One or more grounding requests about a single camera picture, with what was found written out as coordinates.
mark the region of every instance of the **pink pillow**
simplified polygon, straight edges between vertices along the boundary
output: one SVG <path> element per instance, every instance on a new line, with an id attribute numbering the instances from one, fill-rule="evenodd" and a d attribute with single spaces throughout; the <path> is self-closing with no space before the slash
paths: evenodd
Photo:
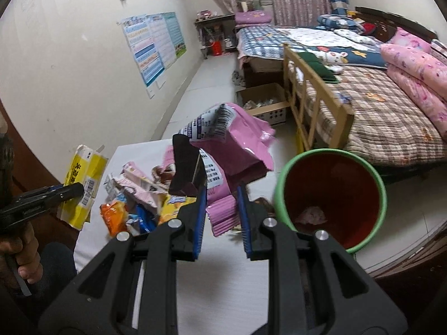
<path id="1" fill-rule="evenodd" d="M 438 59 L 420 50 L 395 44 L 383 44 L 381 54 L 387 63 L 423 81 L 440 97 L 447 99 L 447 66 Z"/>
<path id="2" fill-rule="evenodd" d="M 394 37 L 391 38 L 388 44 L 407 46 L 422 50 L 423 52 L 430 52 L 431 50 L 430 43 L 421 38 L 418 38 L 416 35 L 413 35 L 402 28 L 397 28 L 397 32 L 394 34 Z"/>
<path id="3" fill-rule="evenodd" d="M 447 108 L 445 103 L 423 82 L 402 69 L 390 65 L 387 74 L 424 112 L 439 131 L 443 140 L 447 141 Z"/>

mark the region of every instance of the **printed label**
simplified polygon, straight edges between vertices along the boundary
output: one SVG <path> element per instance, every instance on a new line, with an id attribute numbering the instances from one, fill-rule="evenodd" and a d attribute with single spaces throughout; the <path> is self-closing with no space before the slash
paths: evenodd
<path id="1" fill-rule="evenodd" d="M 233 108 L 226 104 L 215 106 L 192 122 L 178 133 L 189 137 L 190 141 L 197 142 L 217 138 L 225 142 L 226 130 L 236 117 Z"/>
<path id="2" fill-rule="evenodd" d="M 210 190 L 216 186 L 222 185 L 224 179 L 222 173 L 214 164 L 213 159 L 202 149 L 200 149 L 200 156 L 202 157 L 203 164 L 205 165 L 206 175 L 208 177 L 207 190 Z"/>
<path id="3" fill-rule="evenodd" d="M 86 177 L 86 181 L 85 181 L 85 185 L 84 185 L 84 196 L 82 197 L 81 200 L 81 205 L 83 207 L 87 207 L 89 204 L 89 201 L 92 197 L 93 194 L 93 190 L 95 189 L 95 185 L 96 185 L 96 180 L 92 179 L 90 177 Z"/>
<path id="4" fill-rule="evenodd" d="M 185 203 L 186 197 L 178 197 L 177 195 L 171 195 L 168 199 L 167 204 L 175 204 L 175 203 Z"/>

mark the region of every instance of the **yellow tissue box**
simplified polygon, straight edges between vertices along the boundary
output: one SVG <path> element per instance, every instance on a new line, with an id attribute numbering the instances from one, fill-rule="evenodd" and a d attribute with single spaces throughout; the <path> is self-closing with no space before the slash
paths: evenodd
<path id="1" fill-rule="evenodd" d="M 85 146 L 78 146 L 64 185 L 82 183 L 84 196 L 61 204 L 58 216 L 70 226 L 81 230 L 89 219 L 93 201 L 96 198 L 102 174 L 106 169 L 107 158 Z"/>

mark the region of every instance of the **trash bucket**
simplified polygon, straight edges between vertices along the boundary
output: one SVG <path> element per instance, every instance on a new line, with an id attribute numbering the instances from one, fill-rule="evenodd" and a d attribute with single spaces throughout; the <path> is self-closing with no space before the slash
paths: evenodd
<path id="1" fill-rule="evenodd" d="M 347 151 L 319 149 L 294 157 L 284 167 L 274 207 L 277 219 L 293 230 L 311 234 L 324 229 L 355 253 L 381 227 L 387 195 L 368 162 Z"/>

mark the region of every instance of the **finger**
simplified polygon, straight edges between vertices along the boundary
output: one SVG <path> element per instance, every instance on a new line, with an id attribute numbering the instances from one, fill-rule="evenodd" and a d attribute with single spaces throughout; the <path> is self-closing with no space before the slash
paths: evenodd
<path id="1" fill-rule="evenodd" d="M 26 223 L 25 229 L 20 237 L 23 241 L 23 245 L 26 245 L 33 240 L 34 229 L 30 222 Z"/>
<path id="2" fill-rule="evenodd" d="M 41 264 L 37 267 L 37 271 L 34 272 L 29 278 L 28 283 L 29 284 L 35 284 L 36 282 L 39 282 L 43 275 L 43 267 Z"/>
<path id="3" fill-rule="evenodd" d="M 37 271 L 39 264 L 40 264 L 40 255 L 39 253 L 36 253 L 36 256 L 30 263 L 20 266 L 18 268 L 20 277 L 23 279 L 31 278 L 33 273 Z"/>
<path id="4" fill-rule="evenodd" d="M 23 249 L 22 240 L 19 237 L 0 237 L 0 253 L 14 255 Z"/>
<path id="5" fill-rule="evenodd" d="M 19 284 L 14 277 L 13 272 L 8 267 L 3 255 L 0 255 L 0 281 L 9 288 L 19 288 Z"/>
<path id="6" fill-rule="evenodd" d="M 23 247 L 22 252 L 16 254 L 16 261 L 19 266 L 31 263 L 36 256 L 37 247 L 39 247 L 39 242 L 34 237 L 31 241 Z"/>

